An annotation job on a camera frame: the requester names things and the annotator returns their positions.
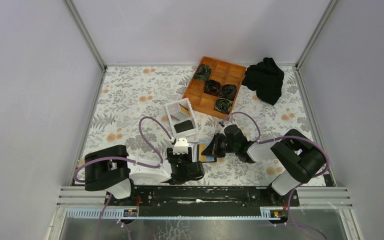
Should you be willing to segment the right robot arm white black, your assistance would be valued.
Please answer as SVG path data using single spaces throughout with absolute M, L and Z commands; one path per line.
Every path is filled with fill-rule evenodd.
M 281 205 L 287 194 L 298 185 L 308 183 L 323 166 L 328 166 L 326 153 L 296 129 L 272 140 L 249 140 L 235 125 L 227 125 L 214 134 L 211 142 L 199 147 L 199 160 L 216 160 L 234 154 L 241 162 L 255 164 L 278 160 L 284 171 L 269 185 L 267 201 Z

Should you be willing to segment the white plastic card box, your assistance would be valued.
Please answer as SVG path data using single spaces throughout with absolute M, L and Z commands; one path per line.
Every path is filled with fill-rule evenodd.
M 188 98 L 166 103 L 164 109 L 175 137 L 191 137 L 198 134 L 196 116 Z

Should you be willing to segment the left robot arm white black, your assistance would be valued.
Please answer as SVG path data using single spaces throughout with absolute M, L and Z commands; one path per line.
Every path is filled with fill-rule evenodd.
M 84 179 L 75 180 L 82 182 L 86 191 L 106 191 L 124 206 L 134 202 L 136 186 L 182 185 L 205 175 L 191 145 L 168 147 L 162 161 L 128 154 L 125 145 L 115 145 L 87 154 L 82 170 Z

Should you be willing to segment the black leather card holder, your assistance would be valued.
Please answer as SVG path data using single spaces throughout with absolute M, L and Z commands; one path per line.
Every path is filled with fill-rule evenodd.
M 215 156 L 209 155 L 206 151 L 209 145 L 209 141 L 190 143 L 189 147 L 191 153 L 191 161 L 201 163 L 216 163 L 217 158 Z

